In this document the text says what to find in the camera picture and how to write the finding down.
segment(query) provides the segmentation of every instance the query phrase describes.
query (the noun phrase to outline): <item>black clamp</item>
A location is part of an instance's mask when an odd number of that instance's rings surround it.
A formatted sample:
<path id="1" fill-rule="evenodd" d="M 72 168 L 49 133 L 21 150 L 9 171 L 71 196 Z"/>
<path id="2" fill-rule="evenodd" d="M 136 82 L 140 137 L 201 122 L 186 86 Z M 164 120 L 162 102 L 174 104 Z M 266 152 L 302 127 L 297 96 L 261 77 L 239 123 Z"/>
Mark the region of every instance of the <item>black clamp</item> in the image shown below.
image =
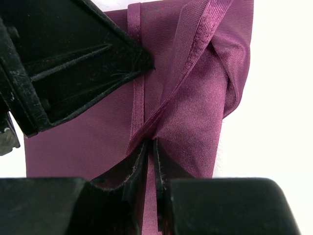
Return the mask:
<path id="1" fill-rule="evenodd" d="M 145 141 L 90 182 L 0 180 L 0 234 L 140 235 L 148 155 L 155 160 L 157 218 L 164 235 L 299 235 L 281 189 L 268 179 L 195 179 Z"/>
<path id="2" fill-rule="evenodd" d="M 31 137 L 153 68 L 90 0 L 0 0 L 0 51 L 0 155 L 19 146 L 9 111 Z"/>

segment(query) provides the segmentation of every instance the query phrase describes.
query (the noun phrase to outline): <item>purple satin fabric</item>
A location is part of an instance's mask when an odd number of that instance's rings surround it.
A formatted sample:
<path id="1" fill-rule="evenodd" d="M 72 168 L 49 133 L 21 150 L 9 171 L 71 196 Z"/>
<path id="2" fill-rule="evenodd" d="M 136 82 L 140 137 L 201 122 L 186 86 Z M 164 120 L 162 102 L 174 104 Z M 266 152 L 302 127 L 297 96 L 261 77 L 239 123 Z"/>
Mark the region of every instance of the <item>purple satin fabric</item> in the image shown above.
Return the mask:
<path id="1" fill-rule="evenodd" d="M 156 70 L 25 140 L 27 176 L 91 180 L 143 138 L 160 138 L 188 172 L 212 177 L 222 119 L 239 105 L 248 74 L 253 0 L 164 0 L 106 14 L 152 54 Z M 157 234 L 154 188 L 149 160 L 144 235 Z"/>

